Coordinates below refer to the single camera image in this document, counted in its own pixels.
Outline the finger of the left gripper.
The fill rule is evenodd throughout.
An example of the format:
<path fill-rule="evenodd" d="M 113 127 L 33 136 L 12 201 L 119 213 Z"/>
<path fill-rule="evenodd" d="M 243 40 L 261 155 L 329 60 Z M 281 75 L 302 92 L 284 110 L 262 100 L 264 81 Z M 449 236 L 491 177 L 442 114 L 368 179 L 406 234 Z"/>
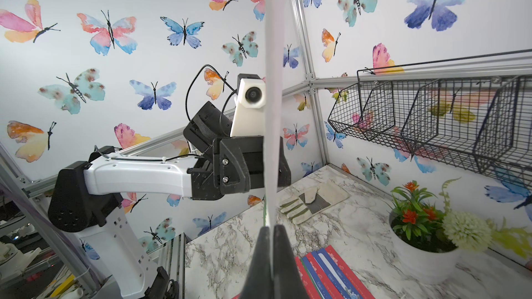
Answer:
<path fill-rule="evenodd" d="M 221 193 L 231 195 L 249 192 L 251 176 L 240 142 L 236 138 L 224 138 L 219 147 Z"/>

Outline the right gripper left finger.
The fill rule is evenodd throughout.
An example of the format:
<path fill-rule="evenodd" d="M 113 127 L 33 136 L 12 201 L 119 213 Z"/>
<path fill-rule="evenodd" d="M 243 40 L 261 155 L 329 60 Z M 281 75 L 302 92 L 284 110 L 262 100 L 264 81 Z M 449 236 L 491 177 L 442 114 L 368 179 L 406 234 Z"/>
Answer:
<path fill-rule="evenodd" d="M 272 298 L 270 228 L 264 226 L 259 231 L 240 299 L 270 298 Z"/>

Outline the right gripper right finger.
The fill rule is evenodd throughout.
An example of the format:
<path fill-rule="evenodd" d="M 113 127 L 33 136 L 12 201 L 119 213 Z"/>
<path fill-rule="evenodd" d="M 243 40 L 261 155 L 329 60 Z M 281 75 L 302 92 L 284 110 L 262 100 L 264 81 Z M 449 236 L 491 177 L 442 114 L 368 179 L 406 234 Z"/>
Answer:
<path fill-rule="evenodd" d="M 304 299 L 303 285 L 285 227 L 277 224 L 273 237 L 273 298 Z"/>

